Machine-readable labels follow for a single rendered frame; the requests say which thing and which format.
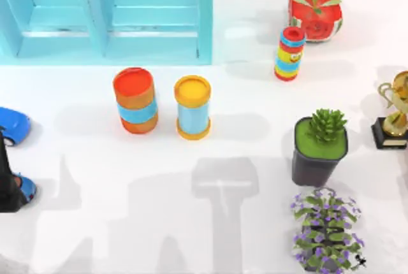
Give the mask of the yellow and blue can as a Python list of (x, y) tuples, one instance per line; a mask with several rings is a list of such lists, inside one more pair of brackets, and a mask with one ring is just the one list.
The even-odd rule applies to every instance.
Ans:
[(210, 130), (209, 101), (211, 86), (198, 75), (180, 78), (174, 86), (178, 103), (177, 130), (187, 140), (200, 140)]

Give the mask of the orange and blue can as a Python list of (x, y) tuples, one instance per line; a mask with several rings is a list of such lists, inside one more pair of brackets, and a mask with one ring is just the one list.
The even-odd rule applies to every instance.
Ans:
[(145, 134), (156, 127), (158, 107), (153, 76), (143, 68), (126, 68), (113, 79), (120, 121), (133, 134)]

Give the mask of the grey pot with green succulent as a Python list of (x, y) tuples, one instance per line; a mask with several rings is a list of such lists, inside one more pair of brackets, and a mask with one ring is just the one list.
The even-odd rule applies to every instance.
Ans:
[(320, 108), (294, 127), (292, 181), (299, 186), (322, 187), (349, 150), (347, 120), (340, 110)]

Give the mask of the light blue rack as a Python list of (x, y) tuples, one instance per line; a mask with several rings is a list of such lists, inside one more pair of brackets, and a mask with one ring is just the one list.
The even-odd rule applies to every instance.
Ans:
[(0, 65), (200, 65), (213, 0), (0, 0)]

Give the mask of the red watermelon plant pot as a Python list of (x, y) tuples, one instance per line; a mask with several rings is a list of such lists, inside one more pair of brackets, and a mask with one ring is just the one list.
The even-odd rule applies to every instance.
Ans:
[(343, 22), (341, 0), (289, 0), (289, 25), (305, 31), (308, 42), (330, 40)]

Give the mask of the purple flower plant pot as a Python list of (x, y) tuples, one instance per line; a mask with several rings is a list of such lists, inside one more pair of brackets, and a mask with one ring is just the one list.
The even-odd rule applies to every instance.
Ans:
[(331, 188), (297, 194), (290, 205), (301, 230), (293, 238), (295, 259), (315, 274), (347, 274), (366, 267), (364, 241), (352, 232), (361, 210), (353, 198), (341, 198)]

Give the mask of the blue toy car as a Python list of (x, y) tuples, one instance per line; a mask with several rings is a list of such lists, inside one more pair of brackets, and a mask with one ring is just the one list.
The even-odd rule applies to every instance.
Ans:
[[(27, 115), (21, 112), (0, 107), (0, 130), (4, 137), (5, 146), (14, 147), (23, 142), (29, 134), (31, 130), (31, 120)], [(21, 178), (20, 188), (27, 199), (27, 204), (29, 204), (36, 195), (36, 184), (30, 178), (18, 173), (12, 173)]]

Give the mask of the gold trophy on black base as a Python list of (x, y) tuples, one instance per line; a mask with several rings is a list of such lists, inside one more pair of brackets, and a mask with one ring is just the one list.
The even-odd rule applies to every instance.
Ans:
[(402, 149), (408, 146), (408, 71), (400, 72), (392, 83), (378, 86), (379, 95), (387, 102), (387, 108), (396, 111), (387, 117), (378, 117), (371, 125), (374, 142), (379, 150)]

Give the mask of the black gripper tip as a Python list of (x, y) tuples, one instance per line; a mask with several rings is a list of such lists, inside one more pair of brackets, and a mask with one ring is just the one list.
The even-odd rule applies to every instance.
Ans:
[(11, 172), (4, 137), (0, 130), (0, 213), (15, 213), (27, 204), (21, 178)]

